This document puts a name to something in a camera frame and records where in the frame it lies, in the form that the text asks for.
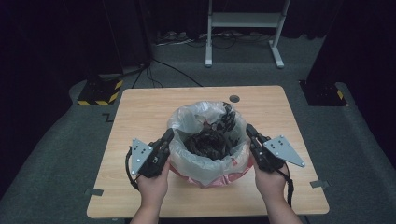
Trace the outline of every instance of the white plastic bag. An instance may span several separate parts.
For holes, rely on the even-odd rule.
[[[199,133],[204,124],[221,132],[230,147],[230,155],[212,161],[190,153],[184,141]],[[228,185],[244,175],[252,166],[249,159],[249,139],[246,122],[233,106],[224,102],[197,102],[185,105],[168,120],[168,128],[175,131],[170,143],[172,171],[201,188]]]

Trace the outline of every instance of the dark background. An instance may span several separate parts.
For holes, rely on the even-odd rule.
[[[185,31],[195,38],[206,33],[207,1],[151,0],[144,13],[135,9],[137,2],[0,1],[1,195],[41,136],[72,104],[70,87],[149,63],[146,40],[156,34]],[[276,0],[215,0],[214,10],[269,12],[282,5]],[[128,17],[122,8],[136,13]],[[395,158],[391,137],[396,134],[394,9],[390,0],[292,0],[282,32],[291,38],[328,34],[307,80],[345,82],[390,158]],[[135,36],[125,30],[134,30]]]

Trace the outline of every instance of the hand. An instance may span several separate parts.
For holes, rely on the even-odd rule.
[[[273,199],[285,200],[284,199],[284,188],[286,184],[285,178],[278,172],[267,173],[259,169],[259,165],[256,160],[251,157],[254,161],[254,171],[256,173],[256,187],[259,193],[262,195],[262,199],[267,202]],[[288,175],[288,169],[286,165],[280,169],[285,175]]]
[[[137,178],[137,185],[139,186],[142,201],[131,224],[158,223],[163,198],[168,191],[169,168],[170,159],[168,158],[161,175],[152,178],[146,178],[141,175]]]
[[[170,159],[168,158],[161,175],[152,178],[141,175],[137,178],[137,185],[142,197],[141,206],[161,207],[163,198],[168,191],[169,167]]]
[[[286,203],[283,191],[286,184],[285,177],[278,172],[267,173],[260,170],[256,160],[253,157],[251,159],[256,172],[256,187],[267,207],[270,223],[301,224],[301,220]],[[286,165],[283,165],[280,171],[285,175],[289,174]]]

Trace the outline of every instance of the bracket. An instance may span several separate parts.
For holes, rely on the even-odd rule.
[[[305,162],[300,158],[285,136],[280,135],[279,137],[268,140],[264,142],[264,146],[281,160],[305,167]]]
[[[152,147],[137,138],[132,140],[131,175],[137,175],[152,152]]]

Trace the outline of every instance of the power cord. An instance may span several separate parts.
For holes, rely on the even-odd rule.
[[[154,58],[152,58],[152,60],[153,60],[154,62],[156,62],[156,63],[163,64],[163,65],[165,65],[165,66],[167,66],[167,67],[170,67],[170,68],[172,68],[172,69],[178,71],[179,73],[181,73],[181,74],[184,75],[185,77],[189,78],[192,82],[194,82],[194,83],[197,84],[198,86],[203,87],[203,85],[201,85],[201,84],[200,84],[199,82],[197,82],[195,79],[193,79],[193,78],[190,77],[189,75],[185,74],[184,72],[178,70],[178,69],[175,68],[174,66],[169,65],[169,64],[167,64],[167,63],[162,63],[162,62],[160,62],[160,61],[158,61],[158,60],[156,60],[156,59],[154,59]]]

